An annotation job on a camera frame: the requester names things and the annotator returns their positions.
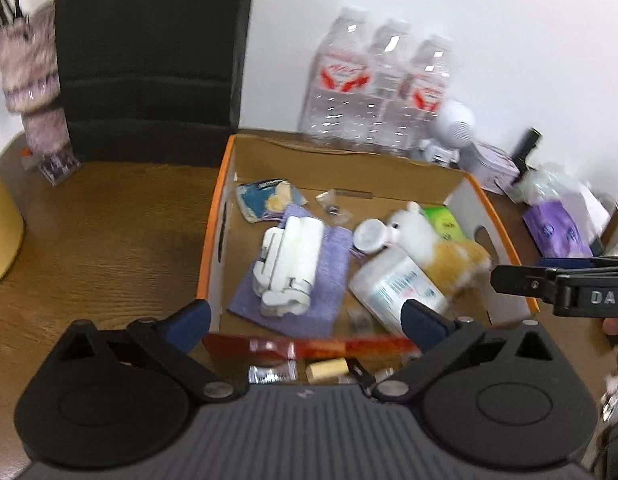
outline water bottle label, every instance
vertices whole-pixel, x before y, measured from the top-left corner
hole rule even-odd
[[[440,106],[445,90],[445,83],[433,74],[421,72],[413,76],[407,99],[418,110],[435,112]]]
[[[398,94],[402,77],[386,72],[376,72],[369,84],[368,94],[381,99],[393,99]]]
[[[324,56],[318,72],[318,84],[334,92],[354,92],[369,82],[366,66],[341,59]]]

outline small plastic bag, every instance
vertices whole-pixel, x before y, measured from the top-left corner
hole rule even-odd
[[[273,368],[249,367],[249,384],[293,383],[298,380],[295,361],[287,361]]]
[[[320,207],[329,215],[329,219],[334,225],[342,225],[347,223],[352,218],[350,211],[340,208],[336,201],[336,190],[329,189],[324,193],[320,193],[315,197]]]
[[[75,158],[70,148],[63,148],[57,153],[46,156],[38,170],[52,186],[57,186],[80,168],[80,161]]]
[[[580,192],[580,181],[568,175],[558,164],[545,164],[529,171],[524,178],[507,191],[513,202],[536,205],[549,200],[559,200],[567,193]]]

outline small white box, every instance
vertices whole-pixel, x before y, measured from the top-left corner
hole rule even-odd
[[[518,168],[505,152],[483,142],[472,142],[460,152],[460,169],[471,173],[482,189],[504,194],[516,177]]]

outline white plastic object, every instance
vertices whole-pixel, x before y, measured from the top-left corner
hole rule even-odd
[[[460,101],[444,101],[435,122],[437,139],[446,147],[460,150],[473,140],[475,115]]]
[[[352,98],[368,83],[365,20],[364,10],[345,7],[318,48],[300,126],[312,142],[366,143],[360,99]]]
[[[368,218],[356,227],[353,245],[364,254],[375,254],[391,243],[395,243],[398,232],[387,227],[377,218]]]
[[[253,290],[262,298],[263,316],[296,316],[311,304],[324,224],[317,218],[287,219],[284,229],[267,229],[253,268]]]
[[[391,333],[402,334],[400,313],[407,300],[444,314],[446,298],[426,274],[397,246],[383,250],[355,273],[349,288],[356,298]]]
[[[449,166],[460,160],[460,149],[473,140],[475,116],[470,108],[455,100],[444,101],[434,122],[434,137],[420,141],[422,158]]]
[[[460,169],[471,173],[482,189],[498,194],[504,194],[520,173],[511,157],[483,142],[472,142],[460,152]]]

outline container label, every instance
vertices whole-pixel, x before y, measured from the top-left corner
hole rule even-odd
[[[393,99],[402,84],[402,76],[387,72],[375,72],[369,84],[369,95],[381,99]]]
[[[429,72],[415,74],[406,96],[409,103],[423,112],[437,112],[446,91],[446,84],[440,79]]]
[[[418,300],[436,312],[446,304],[442,293],[411,259],[385,276],[370,294],[368,306],[385,327],[401,333],[400,313],[407,300]]]
[[[369,82],[366,66],[344,61],[332,56],[323,56],[318,72],[318,84],[325,90],[350,93]]]

